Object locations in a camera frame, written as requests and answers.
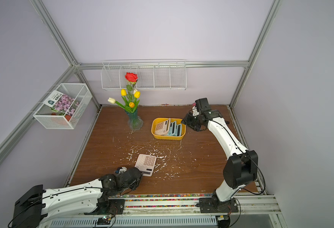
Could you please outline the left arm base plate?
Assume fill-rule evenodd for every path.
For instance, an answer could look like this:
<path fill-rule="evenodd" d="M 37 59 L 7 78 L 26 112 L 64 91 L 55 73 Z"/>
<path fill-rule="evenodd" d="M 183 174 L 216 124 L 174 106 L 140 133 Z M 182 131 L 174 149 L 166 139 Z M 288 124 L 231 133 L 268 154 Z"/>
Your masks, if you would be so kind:
<path fill-rule="evenodd" d="M 106 214 L 113 214 L 113 215 L 120 215 L 123 214 L 125 200 L 124 199 L 98 199 L 96 204 L 97 208 L 90 212 L 84 213 L 85 215 L 106 215 Z"/>

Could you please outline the pink calculator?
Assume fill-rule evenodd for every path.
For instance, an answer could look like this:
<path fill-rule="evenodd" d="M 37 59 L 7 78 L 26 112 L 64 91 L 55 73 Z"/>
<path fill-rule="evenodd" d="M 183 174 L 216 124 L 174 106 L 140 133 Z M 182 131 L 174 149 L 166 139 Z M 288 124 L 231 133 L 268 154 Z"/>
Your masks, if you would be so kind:
<path fill-rule="evenodd" d="M 135 167 L 142 172 L 143 176 L 151 177 L 154 171 L 156 156 L 140 154 L 138 155 Z"/>
<path fill-rule="evenodd" d="M 157 123 L 156 127 L 155 127 L 155 135 L 167 135 L 169 133 L 169 129 L 170 129 L 170 118 Z"/>

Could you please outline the artificial flower bouquet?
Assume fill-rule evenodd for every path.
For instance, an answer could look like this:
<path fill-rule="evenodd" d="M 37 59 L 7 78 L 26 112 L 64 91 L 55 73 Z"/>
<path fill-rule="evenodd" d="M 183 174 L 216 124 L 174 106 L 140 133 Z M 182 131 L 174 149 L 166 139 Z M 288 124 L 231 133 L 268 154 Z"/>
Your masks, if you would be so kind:
<path fill-rule="evenodd" d="M 121 104 L 111 97 L 108 98 L 108 102 L 110 104 L 116 104 L 120 108 L 124 109 L 128 114 L 133 114 L 137 111 L 140 102 L 140 91 L 135 88 L 138 82 L 138 75 L 127 72 L 125 79 L 127 80 L 126 89 L 121 90 L 121 97 L 124 101 L 124 104 Z"/>

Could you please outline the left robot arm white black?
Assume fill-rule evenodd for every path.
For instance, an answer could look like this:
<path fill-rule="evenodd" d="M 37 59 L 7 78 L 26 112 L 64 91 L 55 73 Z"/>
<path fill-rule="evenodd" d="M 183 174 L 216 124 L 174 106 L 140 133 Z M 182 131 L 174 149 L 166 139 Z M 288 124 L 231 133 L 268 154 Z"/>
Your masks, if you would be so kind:
<path fill-rule="evenodd" d="M 50 220 L 76 214 L 113 218 L 121 207 L 109 198 L 128 189 L 135 190 L 142 176 L 142 172 L 133 167 L 66 188 L 44 189 L 43 185 L 36 185 L 15 202 L 8 227 L 38 228 Z"/>

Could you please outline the purple flower pot with card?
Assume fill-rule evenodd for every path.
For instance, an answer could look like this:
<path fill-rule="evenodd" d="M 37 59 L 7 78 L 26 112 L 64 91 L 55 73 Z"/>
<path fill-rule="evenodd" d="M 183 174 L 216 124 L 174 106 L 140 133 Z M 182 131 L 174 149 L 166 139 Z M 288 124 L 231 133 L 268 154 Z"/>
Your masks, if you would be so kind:
<path fill-rule="evenodd" d="M 69 95 L 54 90 L 43 101 L 43 104 L 48 106 L 52 111 L 53 116 L 63 116 L 67 121 L 75 114 L 80 102 Z"/>

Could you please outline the white mesh wall basket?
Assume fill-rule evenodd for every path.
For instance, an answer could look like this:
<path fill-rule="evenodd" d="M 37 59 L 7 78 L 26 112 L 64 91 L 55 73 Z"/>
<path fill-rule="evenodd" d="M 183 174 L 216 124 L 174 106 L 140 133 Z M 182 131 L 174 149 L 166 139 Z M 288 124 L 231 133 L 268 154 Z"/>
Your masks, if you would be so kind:
<path fill-rule="evenodd" d="M 33 117 L 46 129 L 75 129 L 92 98 L 86 84 L 61 83 Z"/>

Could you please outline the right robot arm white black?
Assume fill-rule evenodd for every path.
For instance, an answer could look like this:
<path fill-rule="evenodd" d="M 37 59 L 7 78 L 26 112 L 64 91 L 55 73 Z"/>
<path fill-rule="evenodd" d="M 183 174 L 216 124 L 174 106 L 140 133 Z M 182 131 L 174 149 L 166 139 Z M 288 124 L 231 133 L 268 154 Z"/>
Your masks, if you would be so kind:
<path fill-rule="evenodd" d="M 215 136 L 226 154 L 224 181 L 214 192 L 217 202 L 230 201 L 239 190 L 257 180 L 259 170 L 257 153 L 249 151 L 239 142 L 223 115 L 211 108 L 207 98 L 195 101 L 195 105 L 184 117 L 182 124 L 196 132 L 201 132 L 204 126 Z"/>

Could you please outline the blue glass vase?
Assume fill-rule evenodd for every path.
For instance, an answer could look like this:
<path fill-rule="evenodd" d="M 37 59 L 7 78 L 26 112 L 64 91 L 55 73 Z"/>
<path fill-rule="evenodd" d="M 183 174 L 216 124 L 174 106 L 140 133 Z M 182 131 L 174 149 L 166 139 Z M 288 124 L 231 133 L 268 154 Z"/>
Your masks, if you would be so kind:
<path fill-rule="evenodd" d="M 140 130 L 143 126 L 143 120 L 138 116 L 138 110 L 134 113 L 126 112 L 128 116 L 128 126 L 132 131 Z"/>

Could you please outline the yellow plastic storage box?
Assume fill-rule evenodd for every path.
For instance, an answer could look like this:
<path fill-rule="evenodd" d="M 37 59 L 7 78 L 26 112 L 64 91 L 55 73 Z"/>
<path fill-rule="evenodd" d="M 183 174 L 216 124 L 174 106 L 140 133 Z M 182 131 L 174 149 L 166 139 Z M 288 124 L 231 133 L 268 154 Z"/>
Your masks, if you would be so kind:
<path fill-rule="evenodd" d="M 186 134 L 186 126 L 179 118 L 156 118 L 151 133 L 160 140 L 182 140 Z"/>

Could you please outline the teal calculator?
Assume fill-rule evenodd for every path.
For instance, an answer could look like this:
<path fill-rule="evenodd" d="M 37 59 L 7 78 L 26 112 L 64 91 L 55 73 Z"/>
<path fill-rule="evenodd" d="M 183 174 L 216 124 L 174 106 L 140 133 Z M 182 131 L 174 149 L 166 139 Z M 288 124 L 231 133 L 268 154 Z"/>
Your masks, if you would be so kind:
<path fill-rule="evenodd" d="M 182 132 L 182 124 L 177 124 L 175 127 L 175 136 L 180 137 Z"/>
<path fill-rule="evenodd" d="M 167 136 L 175 136 L 175 127 L 176 127 L 176 121 L 171 122 Z"/>

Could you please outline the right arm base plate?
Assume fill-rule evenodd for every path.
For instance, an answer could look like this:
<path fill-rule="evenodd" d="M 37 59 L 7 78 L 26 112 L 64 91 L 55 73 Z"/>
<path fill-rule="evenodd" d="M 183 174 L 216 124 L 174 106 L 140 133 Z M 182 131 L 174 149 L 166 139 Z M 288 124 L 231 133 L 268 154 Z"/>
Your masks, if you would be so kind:
<path fill-rule="evenodd" d="M 236 213 L 239 211 L 236 198 L 220 202 L 217 197 L 200 198 L 196 206 L 201 213 Z"/>

